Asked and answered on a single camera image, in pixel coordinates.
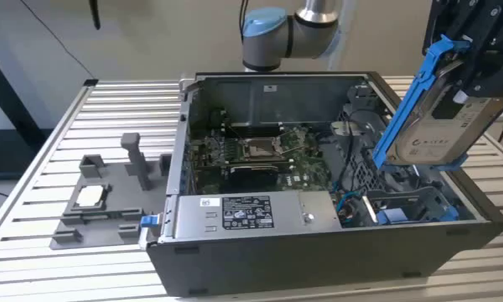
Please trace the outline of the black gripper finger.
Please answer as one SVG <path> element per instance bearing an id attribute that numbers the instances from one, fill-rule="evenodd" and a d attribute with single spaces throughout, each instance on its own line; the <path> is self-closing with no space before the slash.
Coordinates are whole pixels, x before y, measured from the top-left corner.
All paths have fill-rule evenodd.
<path id="1" fill-rule="evenodd" d="M 462 33 L 473 39 L 460 79 L 472 97 L 503 98 L 503 1 L 479 1 Z"/>
<path id="2" fill-rule="evenodd" d="M 448 1 L 434 0 L 432 1 L 428 26 L 425 30 L 424 45 L 422 45 L 422 55 L 426 55 L 430 45 L 434 43 L 434 34 L 437 32 L 437 22 L 444 9 L 448 5 Z"/>

